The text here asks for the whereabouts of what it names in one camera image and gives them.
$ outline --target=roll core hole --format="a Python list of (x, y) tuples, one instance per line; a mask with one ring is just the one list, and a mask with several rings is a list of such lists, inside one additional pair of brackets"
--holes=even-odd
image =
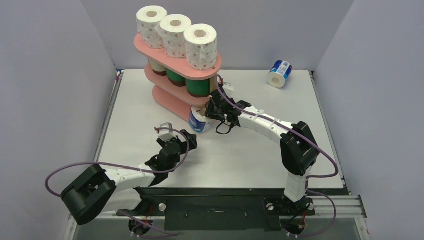
[(178, 27), (178, 26), (181, 25), (181, 21), (180, 20), (172, 20), (169, 24), (173, 27)]
[(194, 35), (198, 38), (204, 38), (206, 36), (206, 32), (203, 30), (197, 30), (194, 32)]
[(156, 15), (158, 15), (158, 13), (156, 11), (148, 11), (146, 13), (146, 16), (149, 17), (149, 18), (156, 17)]

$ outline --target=shelf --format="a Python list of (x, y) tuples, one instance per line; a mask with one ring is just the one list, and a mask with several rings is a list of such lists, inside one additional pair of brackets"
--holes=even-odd
[(218, 71), (221, 69), (222, 59), (219, 53), (216, 58), (216, 63), (213, 67), (206, 70), (197, 70), (189, 65), (186, 58), (173, 58), (165, 53), (164, 48), (153, 49), (148, 47), (147, 44), (143, 42), (143, 38), (140, 34), (135, 36), (134, 46), (146, 57), (156, 60), (166, 68), (190, 80), (200, 81), (209, 79), (218, 74)]
[(169, 92), (163, 90), (158, 86), (153, 87), (151, 94), (153, 95), (154, 101), (157, 104), (166, 108), (168, 111), (177, 115), (187, 123), (189, 122), (189, 115), (190, 111), (192, 110), (192, 106), (181, 101), (174, 95), (170, 94)]
[(209, 101), (207, 97), (194, 97), (189, 94), (185, 86), (175, 86), (169, 80), (167, 76), (159, 76), (153, 72), (150, 63), (147, 63), (144, 73), (147, 79), (154, 83), (156, 86), (165, 90), (166, 92), (174, 95), (180, 101), (194, 107), (204, 108), (206, 103)]

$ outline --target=toilet paper roll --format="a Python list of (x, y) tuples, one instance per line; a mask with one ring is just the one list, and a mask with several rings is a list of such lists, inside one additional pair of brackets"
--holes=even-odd
[(210, 69), (217, 61), (217, 31), (207, 24), (194, 24), (184, 32), (188, 64), (198, 70)]
[(152, 49), (164, 47), (164, 41), (155, 27), (167, 15), (168, 12), (161, 6), (145, 6), (137, 12), (138, 32)]
[(148, 62), (150, 63), (151, 69), (153, 70), (153, 72), (157, 75), (160, 76), (166, 76), (167, 75), (167, 68), (164, 67), (163, 65), (161, 65), (159, 62), (151, 59), (150, 57), (148, 58)]
[(171, 14), (159, 23), (159, 34), (162, 36), (165, 52), (172, 58), (185, 58), (186, 45), (184, 31), (192, 25), (190, 18), (181, 14)]
[(286, 61), (277, 61), (268, 73), (266, 82), (275, 87), (282, 88), (286, 84), (287, 78), (292, 73), (293, 67)]
[(205, 117), (206, 109), (191, 107), (190, 116), (188, 118), (188, 125), (197, 133), (204, 133), (211, 128), (213, 119)]

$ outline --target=blue label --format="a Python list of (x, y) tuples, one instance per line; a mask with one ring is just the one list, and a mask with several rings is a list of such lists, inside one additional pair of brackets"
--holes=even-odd
[(286, 61), (276, 61), (274, 66), (269, 71), (278, 73), (284, 77), (284, 79), (287, 79), (289, 75), (292, 73), (293, 66), (290, 65), (290, 63)]
[(201, 122), (195, 118), (193, 111), (190, 111), (190, 117), (188, 118), (188, 125), (197, 133), (203, 132), (205, 129), (206, 122)]

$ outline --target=blue and white package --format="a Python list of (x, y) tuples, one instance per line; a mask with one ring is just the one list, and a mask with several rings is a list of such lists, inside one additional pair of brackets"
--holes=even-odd
[(213, 119), (201, 115), (202, 109), (192, 106), (190, 116), (188, 117), (188, 125), (196, 133), (204, 133), (211, 128)]
[(268, 73), (266, 82), (275, 88), (282, 88), (292, 73), (293, 66), (287, 61), (276, 61)]

